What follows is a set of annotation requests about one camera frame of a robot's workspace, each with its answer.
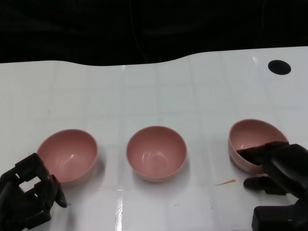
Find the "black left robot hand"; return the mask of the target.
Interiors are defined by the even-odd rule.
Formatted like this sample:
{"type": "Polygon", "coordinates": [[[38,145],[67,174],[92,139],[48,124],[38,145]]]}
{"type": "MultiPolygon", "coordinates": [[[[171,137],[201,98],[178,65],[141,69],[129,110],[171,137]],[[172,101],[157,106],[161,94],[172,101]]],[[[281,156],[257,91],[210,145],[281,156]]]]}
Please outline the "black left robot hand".
{"type": "Polygon", "coordinates": [[[0,229],[22,231],[51,220],[53,203],[68,206],[61,184],[33,153],[0,177],[0,229]]]}

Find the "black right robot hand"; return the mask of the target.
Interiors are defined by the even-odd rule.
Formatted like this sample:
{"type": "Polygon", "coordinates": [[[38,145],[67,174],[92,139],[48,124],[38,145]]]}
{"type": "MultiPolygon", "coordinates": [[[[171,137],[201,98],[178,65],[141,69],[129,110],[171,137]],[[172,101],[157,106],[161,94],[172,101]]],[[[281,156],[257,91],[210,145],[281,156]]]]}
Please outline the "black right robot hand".
{"type": "Polygon", "coordinates": [[[267,194],[292,194],[308,199],[308,151],[298,144],[273,141],[237,151],[252,164],[261,166],[267,176],[250,177],[244,187],[267,194]]]}

